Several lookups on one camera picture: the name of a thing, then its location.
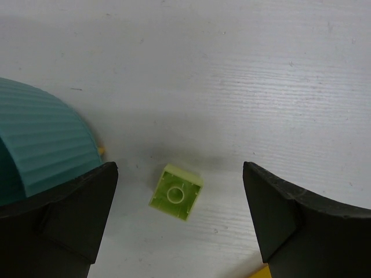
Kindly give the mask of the light green square lego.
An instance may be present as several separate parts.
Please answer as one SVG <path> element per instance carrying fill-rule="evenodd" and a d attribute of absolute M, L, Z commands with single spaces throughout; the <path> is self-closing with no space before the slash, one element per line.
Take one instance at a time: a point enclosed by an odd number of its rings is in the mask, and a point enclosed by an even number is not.
<path fill-rule="evenodd" d="M 202 188 L 203 179 L 200 176 L 167 164 L 158 180 L 149 206 L 186 221 Z"/>

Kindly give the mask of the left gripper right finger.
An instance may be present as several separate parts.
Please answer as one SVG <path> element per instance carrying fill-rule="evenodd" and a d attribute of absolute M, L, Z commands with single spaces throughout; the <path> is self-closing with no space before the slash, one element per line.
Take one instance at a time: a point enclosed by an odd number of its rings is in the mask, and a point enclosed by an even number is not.
<path fill-rule="evenodd" d="M 272 277 L 370 277 L 370 210 L 287 182 L 253 162 L 243 184 Z"/>

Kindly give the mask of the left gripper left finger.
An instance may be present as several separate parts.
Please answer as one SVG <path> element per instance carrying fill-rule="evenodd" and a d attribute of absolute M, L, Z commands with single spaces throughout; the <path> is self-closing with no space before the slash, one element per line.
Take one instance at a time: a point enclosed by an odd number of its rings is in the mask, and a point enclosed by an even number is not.
<path fill-rule="evenodd" d="M 118 182 L 115 162 L 1 206 L 1 277 L 87 277 Z"/>

